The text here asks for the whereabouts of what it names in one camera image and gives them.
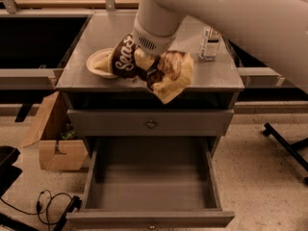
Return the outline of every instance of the open cardboard box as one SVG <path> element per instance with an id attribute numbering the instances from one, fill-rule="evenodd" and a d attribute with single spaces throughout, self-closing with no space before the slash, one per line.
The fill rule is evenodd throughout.
<path id="1" fill-rule="evenodd" d="M 56 91 L 45 97 L 32 120 L 21 147 L 38 142 L 39 164 L 47 170 L 79 170 L 88 156 L 82 140 L 57 141 L 69 122 L 61 94 Z"/>

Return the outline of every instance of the white container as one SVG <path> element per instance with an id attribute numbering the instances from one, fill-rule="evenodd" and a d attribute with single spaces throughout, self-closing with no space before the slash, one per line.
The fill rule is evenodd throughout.
<path id="1" fill-rule="evenodd" d="M 212 27 L 205 25 L 199 49 L 199 58 L 203 61 L 214 61 L 218 53 L 221 34 Z"/>

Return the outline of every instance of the speckled floor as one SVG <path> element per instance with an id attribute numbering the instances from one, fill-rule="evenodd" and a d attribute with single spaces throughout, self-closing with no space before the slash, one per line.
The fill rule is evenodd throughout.
<path id="1" fill-rule="evenodd" d="M 19 148 L 31 119 L 28 116 L 23 123 L 14 123 L 14 116 L 0 116 L 1 144 Z M 266 122 L 289 142 L 307 138 L 308 114 L 235 115 L 219 143 L 213 165 L 222 208 L 234 211 L 236 217 L 225 229 L 203 230 L 308 230 L 308 186 L 303 183 L 308 173 L 272 136 L 262 135 Z M 14 165 L 22 168 L 23 173 L 3 195 L 5 201 L 34 213 L 43 190 L 82 196 L 86 168 L 78 172 L 41 170 L 37 143 L 19 151 Z M 308 159 L 308 149 L 301 153 Z M 42 196 L 42 203 L 47 201 L 46 196 L 47 193 Z M 67 202 L 65 195 L 55 200 L 50 208 L 52 221 L 57 220 Z M 0 212 L 38 230 L 48 230 L 37 216 L 19 214 L 2 202 Z"/>

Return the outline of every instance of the gray desk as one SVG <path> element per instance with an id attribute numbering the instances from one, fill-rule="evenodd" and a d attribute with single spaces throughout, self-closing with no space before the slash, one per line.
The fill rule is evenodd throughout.
<path id="1" fill-rule="evenodd" d="M 88 57 L 130 33 L 135 13 L 94 14 L 57 85 L 91 154 L 83 206 L 67 217 L 87 229 L 224 227 L 234 213 L 222 211 L 211 156 L 242 80 L 223 41 L 215 62 L 197 58 L 203 25 L 192 18 L 171 47 L 192 53 L 192 84 L 169 104 L 142 81 L 90 73 Z"/>

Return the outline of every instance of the drawer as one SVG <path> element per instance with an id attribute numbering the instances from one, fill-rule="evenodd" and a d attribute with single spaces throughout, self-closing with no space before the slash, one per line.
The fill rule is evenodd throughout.
<path id="1" fill-rule="evenodd" d="M 106 137 L 94 148 L 77 229 L 225 227 L 207 140 Z"/>
<path id="2" fill-rule="evenodd" d="M 232 110 L 68 110 L 80 136 L 223 136 Z"/>

